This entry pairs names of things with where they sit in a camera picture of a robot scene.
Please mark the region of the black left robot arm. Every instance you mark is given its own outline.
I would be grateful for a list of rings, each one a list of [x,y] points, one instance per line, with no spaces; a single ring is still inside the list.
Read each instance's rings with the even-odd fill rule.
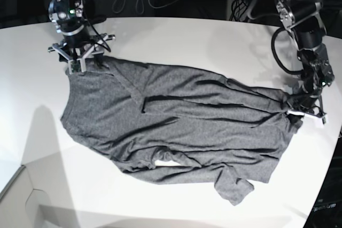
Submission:
[[[290,115],[305,116],[326,123],[322,91],[332,85],[335,76],[329,63],[323,37],[327,34],[320,11],[324,0],[275,0],[277,16],[282,27],[271,38],[271,51],[279,67],[289,75],[300,76],[297,93],[287,100]],[[277,36],[287,32],[297,49],[301,70],[289,70],[280,61],[276,50]]]

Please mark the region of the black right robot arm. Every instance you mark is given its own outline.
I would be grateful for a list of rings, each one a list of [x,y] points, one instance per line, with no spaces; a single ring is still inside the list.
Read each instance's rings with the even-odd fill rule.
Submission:
[[[63,39],[48,47],[48,52],[57,52],[60,61],[76,61],[104,50],[111,52],[107,41],[114,35],[96,31],[85,13],[85,4],[86,0],[51,0],[49,4],[49,19]]]

